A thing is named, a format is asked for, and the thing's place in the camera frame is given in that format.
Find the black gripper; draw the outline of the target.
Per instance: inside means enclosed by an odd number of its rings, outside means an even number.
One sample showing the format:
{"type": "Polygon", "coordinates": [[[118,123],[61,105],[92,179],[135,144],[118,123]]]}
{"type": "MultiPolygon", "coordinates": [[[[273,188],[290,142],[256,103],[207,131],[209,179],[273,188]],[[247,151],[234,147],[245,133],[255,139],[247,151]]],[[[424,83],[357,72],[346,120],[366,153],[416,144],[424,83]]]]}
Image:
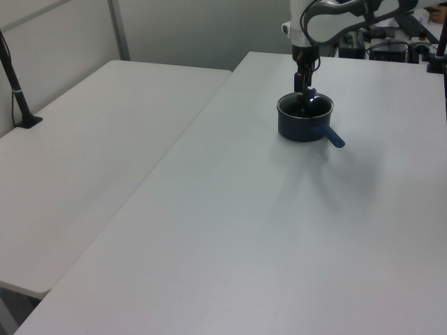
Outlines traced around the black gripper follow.
{"type": "Polygon", "coordinates": [[[294,75],[294,92],[299,94],[304,92],[304,101],[310,102],[316,94],[316,90],[312,88],[312,73],[316,68],[315,62],[320,59],[319,46],[292,45],[292,58],[297,64],[297,71],[294,75]]]}

